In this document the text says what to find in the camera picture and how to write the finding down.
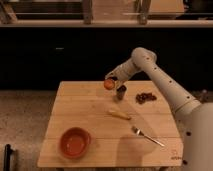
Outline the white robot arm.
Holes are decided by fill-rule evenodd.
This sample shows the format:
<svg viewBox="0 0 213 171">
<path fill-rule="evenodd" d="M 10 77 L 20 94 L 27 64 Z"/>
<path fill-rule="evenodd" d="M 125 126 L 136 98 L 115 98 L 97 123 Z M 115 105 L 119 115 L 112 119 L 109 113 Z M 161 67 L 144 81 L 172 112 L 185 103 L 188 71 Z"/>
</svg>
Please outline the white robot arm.
<svg viewBox="0 0 213 171">
<path fill-rule="evenodd" d="M 131 57 L 110 71 L 120 88 L 136 73 L 145 72 L 166 99 L 172 114 L 185 124 L 181 171 L 213 171 L 213 102 L 201 103 L 156 64 L 154 52 L 135 48 Z"/>
</svg>

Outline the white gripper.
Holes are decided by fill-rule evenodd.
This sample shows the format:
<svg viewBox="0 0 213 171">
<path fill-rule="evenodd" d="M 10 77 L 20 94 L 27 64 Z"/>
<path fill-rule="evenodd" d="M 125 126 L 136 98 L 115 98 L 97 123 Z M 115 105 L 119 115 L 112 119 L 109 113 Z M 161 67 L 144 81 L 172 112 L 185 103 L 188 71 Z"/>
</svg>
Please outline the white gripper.
<svg viewBox="0 0 213 171">
<path fill-rule="evenodd" d="M 126 81 L 131 77 L 131 70 L 124 66 L 123 64 L 117 66 L 115 69 L 110 71 L 105 78 L 112 79 L 115 86 L 115 89 L 120 88 Z"/>
</svg>

